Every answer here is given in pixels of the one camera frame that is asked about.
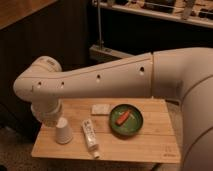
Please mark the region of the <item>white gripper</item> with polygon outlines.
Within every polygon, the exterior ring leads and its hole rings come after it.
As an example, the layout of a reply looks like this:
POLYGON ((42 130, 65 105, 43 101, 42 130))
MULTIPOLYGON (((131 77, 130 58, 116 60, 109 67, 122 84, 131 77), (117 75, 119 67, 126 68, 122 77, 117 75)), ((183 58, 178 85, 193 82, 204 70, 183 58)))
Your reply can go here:
POLYGON ((35 102, 31 104, 33 116, 47 127, 55 127, 62 115, 60 101, 35 102))

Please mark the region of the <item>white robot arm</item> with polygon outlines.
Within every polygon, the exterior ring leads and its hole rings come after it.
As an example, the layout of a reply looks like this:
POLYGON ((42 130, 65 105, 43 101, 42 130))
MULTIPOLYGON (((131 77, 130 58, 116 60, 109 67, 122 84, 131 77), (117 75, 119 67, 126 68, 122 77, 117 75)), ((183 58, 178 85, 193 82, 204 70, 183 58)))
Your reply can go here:
POLYGON ((183 113, 181 171, 213 171, 213 48, 145 53, 67 72, 41 56, 13 89, 48 126, 59 116, 62 98, 176 100, 183 113))

